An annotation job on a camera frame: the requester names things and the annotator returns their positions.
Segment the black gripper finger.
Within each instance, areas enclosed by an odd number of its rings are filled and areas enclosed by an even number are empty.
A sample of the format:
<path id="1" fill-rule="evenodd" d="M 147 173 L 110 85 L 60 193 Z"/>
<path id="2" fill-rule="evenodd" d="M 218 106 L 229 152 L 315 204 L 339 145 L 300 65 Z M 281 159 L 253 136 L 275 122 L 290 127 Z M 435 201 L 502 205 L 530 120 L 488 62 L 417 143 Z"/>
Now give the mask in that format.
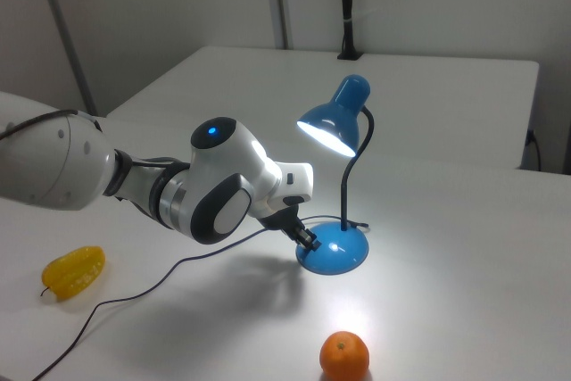
<path id="1" fill-rule="evenodd" d="M 281 230 L 287 235 L 295 235 L 298 232 L 297 215 L 298 205 L 296 204 L 260 219 L 260 224 L 268 230 Z"/>
<path id="2" fill-rule="evenodd" d="M 295 218 L 288 228 L 288 236 L 305 251 L 317 251 L 321 246 L 317 235 L 306 228 L 299 218 Z"/>

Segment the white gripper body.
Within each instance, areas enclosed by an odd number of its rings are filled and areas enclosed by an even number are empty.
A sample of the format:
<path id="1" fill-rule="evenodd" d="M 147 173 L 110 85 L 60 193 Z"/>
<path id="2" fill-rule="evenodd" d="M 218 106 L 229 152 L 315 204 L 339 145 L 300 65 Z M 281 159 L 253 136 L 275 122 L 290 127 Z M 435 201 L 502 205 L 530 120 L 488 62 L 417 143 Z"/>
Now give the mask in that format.
<path id="1" fill-rule="evenodd" d="M 266 161 L 265 167 L 272 179 L 265 196 L 268 215 L 308 202 L 313 193 L 314 171 L 306 162 Z"/>

